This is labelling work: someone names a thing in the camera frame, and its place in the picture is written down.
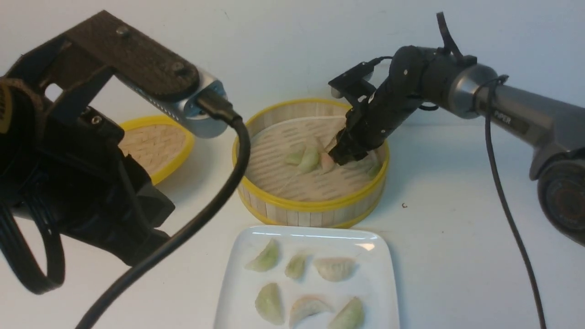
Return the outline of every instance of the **bamboo steamer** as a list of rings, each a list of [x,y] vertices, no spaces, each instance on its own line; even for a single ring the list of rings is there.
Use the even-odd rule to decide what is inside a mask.
[[[373,164],[370,156],[324,174],[316,169],[295,175],[296,168],[283,161],[290,146],[307,137],[315,136],[327,146],[343,128],[349,109],[334,101],[295,100],[269,107],[248,120],[252,154],[238,193],[256,218],[270,225],[349,228],[375,209],[390,163],[386,142],[375,150],[383,163],[373,179],[367,175]],[[234,165],[237,153],[236,139]]]

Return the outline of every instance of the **cable connector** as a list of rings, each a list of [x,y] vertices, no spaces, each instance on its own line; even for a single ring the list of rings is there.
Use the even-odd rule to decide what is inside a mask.
[[[242,117],[233,110],[233,105],[210,88],[202,90],[195,100],[197,106],[215,120],[221,120],[233,127],[233,122]]]

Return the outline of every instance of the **yellow rim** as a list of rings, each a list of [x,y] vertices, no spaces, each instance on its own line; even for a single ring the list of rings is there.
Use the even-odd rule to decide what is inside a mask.
[[[193,149],[193,145],[195,144],[195,138],[193,134],[183,128],[180,124],[174,122],[171,118],[167,117],[166,115],[154,115],[154,116],[145,116],[143,118],[138,118],[130,121],[126,121],[120,125],[124,131],[129,131],[132,129],[142,128],[145,126],[152,126],[152,125],[171,125],[175,126],[185,133],[186,143],[181,149],[181,152],[172,159],[166,166],[164,166],[161,170],[155,172],[150,176],[152,183],[154,185],[160,183],[162,180],[167,178],[170,174],[172,174],[189,156],[191,150]]]
[[[303,102],[320,102],[320,103],[324,103],[324,104],[333,104],[333,105],[337,105],[339,107],[346,108],[348,110],[351,108],[349,105],[346,105],[346,104],[342,104],[342,103],[339,103],[336,101],[322,100],[320,98],[306,98],[306,99],[301,99],[301,100],[287,101],[287,102],[282,102],[282,103],[270,106],[270,107],[258,112],[256,115],[251,117],[246,122],[246,126],[249,126],[256,119],[260,118],[262,115],[264,115],[264,114],[266,114],[274,109],[277,109],[279,107],[283,107],[285,105],[291,105],[291,104],[303,103]],[[238,159],[237,146],[238,146],[238,139],[236,138],[236,140],[233,143],[233,148],[232,148],[232,163],[233,163],[233,165],[236,164],[236,161]],[[337,198],[337,199],[333,199],[333,200],[329,200],[329,201],[318,201],[318,202],[292,201],[292,200],[287,200],[284,198],[274,196],[274,195],[260,189],[259,187],[254,185],[245,176],[242,179],[242,184],[250,193],[253,193],[254,195],[258,196],[262,201],[276,205],[276,206],[284,208],[284,209],[306,211],[306,212],[315,212],[315,213],[321,212],[321,211],[334,210],[337,208],[341,208],[341,207],[345,207],[347,205],[350,205],[350,204],[354,203],[355,201],[361,199],[362,197],[369,195],[380,184],[381,181],[384,181],[386,179],[386,170],[388,168],[388,165],[390,164],[390,149],[388,148],[388,143],[386,141],[384,141],[384,147],[386,148],[386,157],[384,158],[382,168],[380,169],[380,172],[378,173],[378,175],[370,183],[368,183],[368,185],[363,187],[361,190],[359,190],[353,194],[350,194],[348,196],[342,197],[342,198]]]
[[[248,209],[248,211],[250,211],[250,213],[252,215],[254,215],[254,217],[256,217],[262,223],[264,223],[266,225],[286,225],[284,223],[279,223],[279,222],[275,222],[275,221],[268,219],[266,216],[262,215],[256,209],[252,208],[252,206],[250,206],[247,202],[245,202],[245,200],[242,196],[242,192],[240,190],[238,190],[238,194],[240,195],[240,199],[242,199],[242,203],[244,204],[246,209]],[[381,198],[382,198],[382,193],[380,193],[380,195],[376,198],[376,200],[374,201],[374,204],[372,204],[370,206],[370,208],[368,208],[363,214],[359,215],[358,217],[356,217],[352,220],[343,222],[341,224],[329,226],[328,228],[350,228],[350,227],[356,225],[357,223],[363,221],[364,218],[366,218],[369,214],[371,214],[372,211],[374,211],[374,209],[376,209],[376,206],[378,205],[378,202],[380,202]]]

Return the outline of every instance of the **screw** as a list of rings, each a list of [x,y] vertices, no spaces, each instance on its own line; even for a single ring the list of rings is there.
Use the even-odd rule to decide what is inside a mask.
[[[175,63],[173,63],[173,65],[171,66],[171,69],[173,70],[173,72],[175,72],[176,74],[182,73],[183,70],[185,69],[185,65],[183,65],[183,63],[181,63],[180,61],[176,61]]]
[[[130,30],[125,25],[122,25],[116,29],[116,34],[118,36],[127,36],[128,33],[130,33]]]
[[[91,124],[92,125],[98,125],[102,122],[102,117],[101,116],[94,116],[93,118],[91,118]]]

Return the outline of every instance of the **black cable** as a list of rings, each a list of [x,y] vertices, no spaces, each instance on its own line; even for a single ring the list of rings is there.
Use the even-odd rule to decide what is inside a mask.
[[[155,267],[164,258],[169,256],[172,252],[177,250],[182,244],[187,242],[197,231],[199,231],[213,216],[223,207],[229,200],[233,192],[238,188],[238,185],[244,174],[250,160],[250,136],[246,125],[242,118],[238,116],[231,104],[223,98],[217,98],[214,93],[206,93],[199,96],[198,104],[204,105],[203,108],[209,110],[210,116],[217,116],[226,121],[237,133],[239,139],[239,153],[238,160],[233,168],[231,175],[226,183],[205,206],[203,210],[195,218],[193,218],[180,231],[173,235],[169,241],[162,245],[159,249],[154,251],[145,260],[129,269],[116,282],[114,282],[102,296],[91,306],[86,312],[81,321],[77,324],[76,329],[89,329],[95,325],[105,310],[118,298],[126,289],[128,289],[134,282],[140,279],[151,268]]]
[[[516,227],[516,223],[512,218],[512,212],[510,211],[510,207],[508,206],[508,201],[506,201],[506,197],[504,195],[504,189],[502,188],[500,175],[498,174],[498,169],[497,166],[495,165],[494,148],[491,141],[491,116],[493,114],[492,112],[494,111],[492,105],[495,96],[495,88],[499,84],[502,84],[506,79],[507,79],[506,76],[501,76],[495,81],[488,82],[490,83],[490,86],[488,89],[486,109],[487,156],[490,159],[491,174],[494,177],[495,188],[498,191],[498,196],[500,197],[502,208],[504,209],[506,219],[508,220],[508,224],[510,225],[510,229],[512,230],[512,234],[514,235],[514,239],[516,240],[516,244],[518,245],[520,254],[522,254],[522,260],[524,261],[524,265],[526,266],[526,271],[528,272],[528,277],[530,279],[530,285],[532,286],[532,293],[534,295],[534,302],[536,303],[536,312],[538,313],[538,320],[540,322],[541,329],[546,329],[545,315],[542,307],[541,295],[538,291],[538,285],[536,283],[536,277],[534,275],[534,271],[532,269],[532,264],[530,263],[528,253],[526,252],[526,248],[524,247],[524,243],[522,242],[522,238],[520,237],[520,233],[518,232],[518,228]]]
[[[393,57],[392,56],[376,57],[375,59],[366,62],[366,64],[371,65],[371,66],[376,66],[376,65],[382,63],[382,61],[386,60],[386,59],[393,59]]]

